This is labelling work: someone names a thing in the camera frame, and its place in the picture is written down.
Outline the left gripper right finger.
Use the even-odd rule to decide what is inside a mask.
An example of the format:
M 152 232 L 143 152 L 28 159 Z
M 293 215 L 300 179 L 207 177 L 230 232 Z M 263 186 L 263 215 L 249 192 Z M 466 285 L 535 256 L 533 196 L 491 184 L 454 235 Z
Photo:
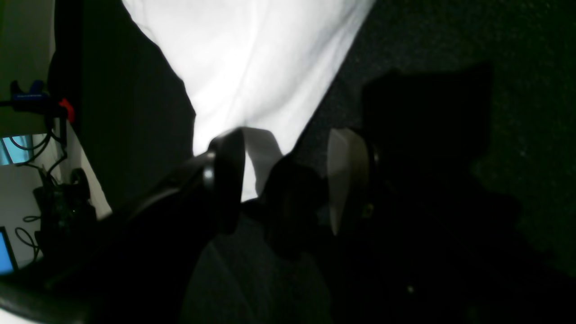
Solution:
M 575 280 L 513 234 L 511 199 L 413 174 L 350 128 L 329 132 L 327 183 L 355 322 L 575 322 Z

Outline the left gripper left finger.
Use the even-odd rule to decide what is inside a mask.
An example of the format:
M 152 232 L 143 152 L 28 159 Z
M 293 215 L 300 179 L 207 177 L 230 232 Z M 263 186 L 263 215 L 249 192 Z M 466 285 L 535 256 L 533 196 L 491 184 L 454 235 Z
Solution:
M 1 279 L 3 324 L 175 324 L 200 254 L 239 222 L 241 129 L 154 189 Z

